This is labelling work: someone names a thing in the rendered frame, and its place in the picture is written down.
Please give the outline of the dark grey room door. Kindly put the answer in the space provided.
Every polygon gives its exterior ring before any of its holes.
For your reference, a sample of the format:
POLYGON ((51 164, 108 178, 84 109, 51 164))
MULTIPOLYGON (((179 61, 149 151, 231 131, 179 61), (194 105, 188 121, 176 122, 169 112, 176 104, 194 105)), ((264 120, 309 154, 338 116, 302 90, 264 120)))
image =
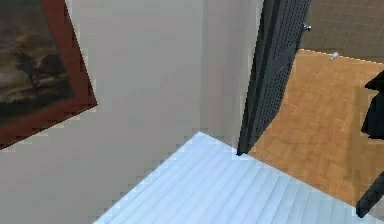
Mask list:
POLYGON ((248 153, 279 113, 312 0, 264 0, 237 146, 248 153))

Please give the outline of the dark grey door frame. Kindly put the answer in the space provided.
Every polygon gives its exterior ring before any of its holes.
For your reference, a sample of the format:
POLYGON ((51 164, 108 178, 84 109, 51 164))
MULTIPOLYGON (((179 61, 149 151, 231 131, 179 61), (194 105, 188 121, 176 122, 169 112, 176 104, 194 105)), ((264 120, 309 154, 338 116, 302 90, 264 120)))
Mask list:
POLYGON ((356 203, 356 214, 363 218, 384 196, 384 171, 356 203))

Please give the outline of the red framed landscape painting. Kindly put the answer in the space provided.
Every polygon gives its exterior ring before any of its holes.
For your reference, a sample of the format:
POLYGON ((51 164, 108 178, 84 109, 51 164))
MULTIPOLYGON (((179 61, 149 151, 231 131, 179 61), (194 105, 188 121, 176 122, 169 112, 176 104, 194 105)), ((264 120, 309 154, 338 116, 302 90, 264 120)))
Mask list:
POLYGON ((0 150, 97 105, 65 0, 0 0, 0 150))

